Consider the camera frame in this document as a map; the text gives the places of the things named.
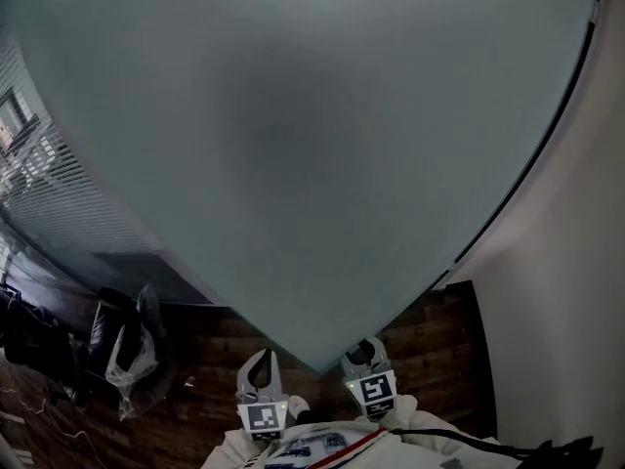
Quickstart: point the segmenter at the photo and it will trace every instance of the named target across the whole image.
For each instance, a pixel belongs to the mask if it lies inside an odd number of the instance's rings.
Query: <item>white fabric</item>
[[[367,434],[359,426],[343,425],[338,427],[333,423],[327,423],[323,426],[317,424],[312,426],[306,434],[300,434],[289,442],[280,443],[279,448],[268,457],[265,467],[306,469],[331,455],[345,451],[348,447],[353,447]]]
[[[312,431],[328,428],[336,432],[349,431],[351,436],[364,439],[384,427],[393,429],[447,429],[459,432],[451,424],[425,411],[417,411],[417,400],[412,396],[397,397],[397,407],[387,413],[380,425],[370,422],[365,417],[358,417],[348,422],[328,422],[295,426],[285,431],[279,442],[273,442],[268,448],[257,445],[247,438],[245,432],[228,431],[224,444],[216,447],[208,456],[202,469],[261,469],[266,465],[275,465],[276,456],[293,441],[308,437]],[[467,445],[436,436],[404,435],[396,436],[388,432],[381,433],[370,443],[351,453],[351,460],[341,459],[342,468],[355,469],[429,469],[453,459],[461,462],[463,469],[514,469],[520,462],[513,458],[494,453],[487,453]],[[323,467],[332,467],[339,461],[333,461]]]
[[[310,409],[311,406],[309,403],[301,396],[293,395],[289,397],[289,413],[293,415],[294,418],[297,418],[304,410]]]

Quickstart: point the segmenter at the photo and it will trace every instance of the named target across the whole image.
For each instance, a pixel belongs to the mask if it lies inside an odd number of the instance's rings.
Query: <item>gray surface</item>
[[[543,136],[592,0],[18,0],[96,177],[324,368],[476,234]]]

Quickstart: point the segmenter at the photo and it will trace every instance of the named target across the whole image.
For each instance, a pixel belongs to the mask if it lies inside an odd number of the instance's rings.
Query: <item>glass panel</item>
[[[104,198],[43,106],[15,36],[0,24],[0,217],[91,289],[208,303]]]

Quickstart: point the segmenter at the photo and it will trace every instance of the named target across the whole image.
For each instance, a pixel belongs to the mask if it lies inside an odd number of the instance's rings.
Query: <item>cable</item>
[[[46,398],[44,398],[43,403],[41,404],[41,408],[39,410],[35,410],[34,408],[31,408],[30,406],[28,406],[26,403],[24,403],[21,400],[21,396],[20,393],[18,393],[15,389],[0,389],[0,393],[13,393],[15,395],[18,396],[18,400],[20,401],[20,403],[25,406],[29,411],[31,411],[32,413],[34,413],[35,415],[39,415],[39,413],[42,413],[46,407]],[[57,429],[59,430],[59,432],[64,435],[67,436],[68,438],[72,438],[72,439],[76,439],[78,438],[81,434],[85,435],[85,438],[87,438],[87,441],[89,442],[89,445],[91,445],[91,450],[94,452],[94,456],[96,457],[96,460],[98,460],[98,463],[103,466],[104,469],[108,469],[104,463],[100,460],[100,458],[98,457],[98,452],[96,451],[96,447],[94,446],[94,443],[91,441],[91,438],[89,438],[89,435],[85,432],[85,431],[78,431],[76,434],[68,434],[66,433],[63,429],[61,429],[61,427],[59,426],[59,423],[55,420],[55,418],[52,416],[52,414],[50,413],[50,410],[48,409],[48,417],[50,418],[50,420],[52,420],[52,422],[55,424],[55,426],[57,426]]]
[[[532,456],[545,456],[560,457],[561,459],[566,456],[585,456],[585,453],[592,453],[589,455],[589,466],[596,467],[604,452],[603,448],[596,448],[592,450],[593,437],[588,436],[586,438],[580,438],[572,443],[564,445],[562,447],[552,447],[551,442],[541,445],[539,448],[515,448],[506,447],[505,445],[495,445],[493,443],[485,442],[483,440],[477,440],[471,436],[467,436],[463,433],[456,431],[450,431],[448,429],[394,429],[392,434],[406,435],[426,435],[426,436],[441,436],[450,440],[455,440],[464,443],[470,447],[479,449],[481,451],[488,451],[490,453],[498,453],[500,455],[506,455],[516,460],[526,460]]]

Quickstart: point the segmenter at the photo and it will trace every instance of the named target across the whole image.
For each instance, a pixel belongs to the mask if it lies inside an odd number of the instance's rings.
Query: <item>black cable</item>
[[[563,447],[552,448],[551,442],[541,445],[539,448],[515,448],[515,447],[507,447],[504,445],[495,445],[493,443],[484,442],[482,440],[476,440],[475,438],[471,438],[462,433],[458,433],[456,431],[449,431],[447,429],[395,429],[391,431],[393,434],[416,434],[416,435],[425,435],[425,436],[440,436],[442,438],[448,438],[450,440],[455,440],[465,445],[469,445],[470,447],[479,449],[481,451],[488,451],[490,453],[498,453],[500,455],[509,456],[515,458],[516,460],[526,460],[528,457],[532,457],[535,455],[544,455],[549,454],[553,457],[562,457],[567,456],[572,453],[582,453],[589,452],[593,445],[593,438],[581,438],[579,440],[575,440],[568,445],[564,445]]]

